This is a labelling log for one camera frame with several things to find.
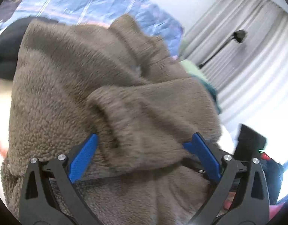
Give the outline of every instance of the curtain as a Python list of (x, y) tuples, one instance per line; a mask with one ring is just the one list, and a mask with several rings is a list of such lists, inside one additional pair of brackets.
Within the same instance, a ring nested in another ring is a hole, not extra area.
[(236, 139), (240, 123), (268, 139), (266, 152), (288, 160), (288, 14), (270, 0), (218, 0), (185, 35), (180, 58), (203, 68), (218, 91), (222, 123)]

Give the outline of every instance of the red object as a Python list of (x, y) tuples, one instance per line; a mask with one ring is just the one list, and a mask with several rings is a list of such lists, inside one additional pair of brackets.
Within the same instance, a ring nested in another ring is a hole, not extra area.
[(261, 159), (269, 161), (271, 158), (266, 153), (262, 153), (261, 154)]

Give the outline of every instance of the metal screw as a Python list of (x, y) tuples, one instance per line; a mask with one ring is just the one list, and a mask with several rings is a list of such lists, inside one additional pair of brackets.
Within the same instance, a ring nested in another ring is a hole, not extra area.
[(253, 158), (253, 163), (254, 163), (254, 164), (258, 164), (258, 163), (259, 163), (259, 159)]
[(224, 160), (226, 160), (226, 161), (230, 161), (230, 160), (232, 160), (232, 156), (226, 154), (226, 155), (224, 156)]
[(66, 155), (65, 154), (60, 154), (58, 157), (58, 160), (63, 161), (66, 159)]
[(36, 159), (35, 157), (33, 157), (33, 158), (30, 159), (30, 162), (31, 162), (32, 164), (34, 164), (34, 163), (36, 163), (37, 160), (38, 160), (38, 159)]

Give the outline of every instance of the blanket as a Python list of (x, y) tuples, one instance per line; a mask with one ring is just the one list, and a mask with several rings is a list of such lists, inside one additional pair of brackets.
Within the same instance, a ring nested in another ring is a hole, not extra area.
[(90, 133), (98, 148), (74, 185), (104, 224), (186, 223), (205, 201), (208, 181), (180, 161), (195, 132), (217, 146), (214, 102), (130, 16), (108, 29), (33, 20), (13, 85), (2, 183), (16, 217), (30, 158), (66, 154)]

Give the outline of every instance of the brown fleece blanket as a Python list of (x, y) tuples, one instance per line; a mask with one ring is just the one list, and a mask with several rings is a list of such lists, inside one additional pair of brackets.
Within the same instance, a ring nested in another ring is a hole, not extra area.
[[(2, 166), (6, 203), (18, 217), (29, 159), (55, 158), (97, 133), (96, 154), (75, 183), (108, 224), (184, 224), (204, 202), (208, 182), (179, 164), (200, 132), (220, 137), (213, 101), (160, 37), (127, 15), (109, 29), (34, 20), (18, 55), (9, 151)], [(54, 187), (62, 210), (67, 208)]]

